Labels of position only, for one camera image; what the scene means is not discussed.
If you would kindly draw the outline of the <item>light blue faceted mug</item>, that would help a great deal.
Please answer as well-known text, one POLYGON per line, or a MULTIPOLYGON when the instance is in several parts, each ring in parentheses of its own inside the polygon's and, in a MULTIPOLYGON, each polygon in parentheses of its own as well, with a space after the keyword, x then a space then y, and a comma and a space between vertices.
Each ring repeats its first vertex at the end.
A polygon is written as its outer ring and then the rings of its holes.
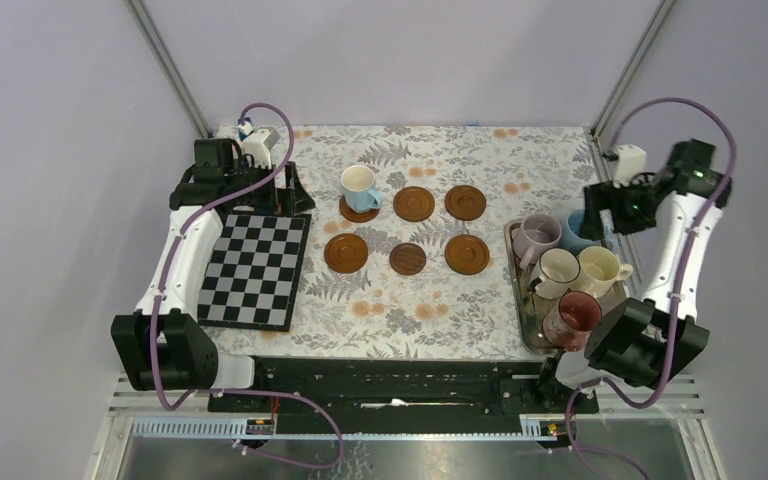
POLYGON ((376 187, 375 173, 369 167, 358 164, 346 168, 340 184, 343 196, 354 211, 362 213, 381 208, 383 197, 376 187))

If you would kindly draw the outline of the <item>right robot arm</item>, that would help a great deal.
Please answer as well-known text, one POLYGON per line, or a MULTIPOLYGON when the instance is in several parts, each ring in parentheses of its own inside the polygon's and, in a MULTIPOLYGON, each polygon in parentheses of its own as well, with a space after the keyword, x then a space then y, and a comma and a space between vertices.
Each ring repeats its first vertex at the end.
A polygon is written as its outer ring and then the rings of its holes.
POLYGON ((616 234, 656 226, 666 232, 643 291, 602 314, 583 349, 544 362, 533 386, 543 410, 557 412, 573 394, 600 384, 617 390, 620 381, 652 389, 652 396, 636 405, 646 408, 707 346, 710 332, 697 323, 698 279, 732 188, 730 172, 712 169, 714 153, 709 143, 681 141, 650 178, 636 173, 623 182, 584 188, 585 238, 601 239, 606 217, 616 234))

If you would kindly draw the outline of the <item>dark walnut coaster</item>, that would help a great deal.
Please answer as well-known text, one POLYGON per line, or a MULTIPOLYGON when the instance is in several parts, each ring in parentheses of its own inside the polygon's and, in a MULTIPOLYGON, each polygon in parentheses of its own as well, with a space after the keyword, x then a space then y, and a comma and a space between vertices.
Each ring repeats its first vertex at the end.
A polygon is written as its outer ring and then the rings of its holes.
POLYGON ((400 275, 411 276, 426 266, 427 256, 423 248, 414 243, 401 243, 390 252, 390 267, 400 275))

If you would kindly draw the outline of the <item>cream yellow mug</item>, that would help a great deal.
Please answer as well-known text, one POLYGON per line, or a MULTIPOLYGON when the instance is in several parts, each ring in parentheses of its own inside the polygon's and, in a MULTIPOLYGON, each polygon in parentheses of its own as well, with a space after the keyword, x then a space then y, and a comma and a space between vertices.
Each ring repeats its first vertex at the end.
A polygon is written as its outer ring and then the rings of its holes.
POLYGON ((590 246, 578 254, 581 272, 573 289, 601 298, 616 282, 627 280, 633 267, 623 263, 616 254, 601 246, 590 246))

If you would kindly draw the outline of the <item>brown wooden coaster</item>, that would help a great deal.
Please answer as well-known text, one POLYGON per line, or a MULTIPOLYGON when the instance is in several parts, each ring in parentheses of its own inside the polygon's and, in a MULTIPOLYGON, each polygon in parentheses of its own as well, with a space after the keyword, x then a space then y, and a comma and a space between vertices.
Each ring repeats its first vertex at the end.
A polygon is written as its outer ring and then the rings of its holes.
POLYGON ((393 207, 396 215, 401 219, 408 222, 421 222, 433 214, 435 199, 429 190, 409 186, 395 195, 393 207))
POLYGON ((483 215, 487 200, 485 195, 476 187, 457 185, 447 192, 444 205, 446 211, 455 219, 472 221, 483 215))
POLYGON ((473 235, 461 234, 451 238, 444 249, 447 265, 456 273, 475 275, 489 264, 490 251, 486 243, 473 235))
POLYGON ((373 208, 365 212, 358 213, 348 205, 346 197, 342 196, 339 201, 339 212, 342 217, 349 222, 366 223, 376 218, 379 215, 380 210, 373 208))
POLYGON ((360 270, 367 262, 369 249, 366 241, 356 234, 343 233, 328 241, 324 248, 327 266, 342 274, 360 270))

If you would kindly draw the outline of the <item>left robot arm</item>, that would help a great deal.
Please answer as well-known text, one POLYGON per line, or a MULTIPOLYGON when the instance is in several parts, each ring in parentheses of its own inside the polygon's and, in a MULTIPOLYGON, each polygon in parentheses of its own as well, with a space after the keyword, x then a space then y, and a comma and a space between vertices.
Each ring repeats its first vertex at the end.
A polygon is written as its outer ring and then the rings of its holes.
POLYGON ((194 144, 194 162, 170 197, 167 239, 146 293, 115 317, 111 336, 138 391, 232 389, 248 411, 270 385, 249 356, 221 353, 207 327, 289 329, 312 221, 313 199, 293 163, 273 178, 278 134, 194 144))

